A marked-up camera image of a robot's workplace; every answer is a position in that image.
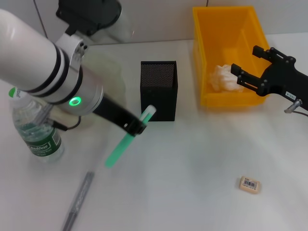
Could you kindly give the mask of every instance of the eraser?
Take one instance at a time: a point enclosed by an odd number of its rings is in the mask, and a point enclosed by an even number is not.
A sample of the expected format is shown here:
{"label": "eraser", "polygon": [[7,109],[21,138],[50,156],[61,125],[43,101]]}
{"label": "eraser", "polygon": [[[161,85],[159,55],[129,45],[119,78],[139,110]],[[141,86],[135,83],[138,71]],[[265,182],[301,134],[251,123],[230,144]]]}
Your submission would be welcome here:
{"label": "eraser", "polygon": [[260,182],[248,177],[242,177],[240,183],[240,189],[257,194],[260,189]]}

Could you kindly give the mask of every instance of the green tube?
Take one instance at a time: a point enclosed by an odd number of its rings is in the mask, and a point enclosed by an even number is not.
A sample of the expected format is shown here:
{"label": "green tube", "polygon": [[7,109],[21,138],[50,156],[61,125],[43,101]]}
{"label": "green tube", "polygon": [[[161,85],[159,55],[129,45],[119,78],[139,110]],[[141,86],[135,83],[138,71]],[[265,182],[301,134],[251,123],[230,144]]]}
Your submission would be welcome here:
{"label": "green tube", "polygon": [[[140,119],[143,118],[142,122],[147,124],[155,112],[156,109],[150,105],[144,110],[143,114],[140,116]],[[112,151],[112,153],[108,156],[107,160],[105,161],[105,167],[112,168],[132,143],[134,138],[134,136],[126,134],[120,143],[116,146],[116,148]]]}

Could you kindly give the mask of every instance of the white sticker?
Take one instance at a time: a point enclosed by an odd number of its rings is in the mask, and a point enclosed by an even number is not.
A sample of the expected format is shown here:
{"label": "white sticker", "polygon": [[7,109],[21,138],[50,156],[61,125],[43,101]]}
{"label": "white sticker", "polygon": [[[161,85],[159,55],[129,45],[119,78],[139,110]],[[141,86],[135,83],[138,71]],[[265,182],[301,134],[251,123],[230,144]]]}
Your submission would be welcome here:
{"label": "white sticker", "polygon": [[289,98],[291,98],[292,100],[295,100],[295,99],[296,99],[296,96],[295,96],[295,95],[293,95],[293,94],[291,94],[291,93],[289,93],[289,92],[287,92],[287,91],[286,91],[285,95],[288,96]]}
{"label": "white sticker", "polygon": [[258,183],[255,181],[252,181],[250,179],[245,178],[244,182],[243,182],[243,186],[246,186],[248,188],[254,189],[256,190]]}

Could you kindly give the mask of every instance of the mesh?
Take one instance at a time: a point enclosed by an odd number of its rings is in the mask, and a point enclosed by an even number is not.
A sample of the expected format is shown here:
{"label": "mesh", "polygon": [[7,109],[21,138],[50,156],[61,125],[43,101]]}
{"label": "mesh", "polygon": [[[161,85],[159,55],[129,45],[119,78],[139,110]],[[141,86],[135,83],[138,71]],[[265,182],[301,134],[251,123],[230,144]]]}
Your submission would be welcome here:
{"label": "mesh", "polygon": [[142,64],[142,87],[168,87],[173,86],[174,64]]}

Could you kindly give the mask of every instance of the clear plastic container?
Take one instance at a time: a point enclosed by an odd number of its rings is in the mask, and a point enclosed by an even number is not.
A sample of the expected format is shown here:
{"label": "clear plastic container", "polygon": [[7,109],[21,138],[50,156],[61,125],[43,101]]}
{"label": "clear plastic container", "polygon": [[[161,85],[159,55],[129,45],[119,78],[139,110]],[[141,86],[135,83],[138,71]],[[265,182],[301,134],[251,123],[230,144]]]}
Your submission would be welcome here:
{"label": "clear plastic container", "polygon": [[9,96],[15,128],[30,151],[43,163],[58,160],[64,152],[58,130],[48,124],[32,123],[42,105],[17,88],[11,89]]}

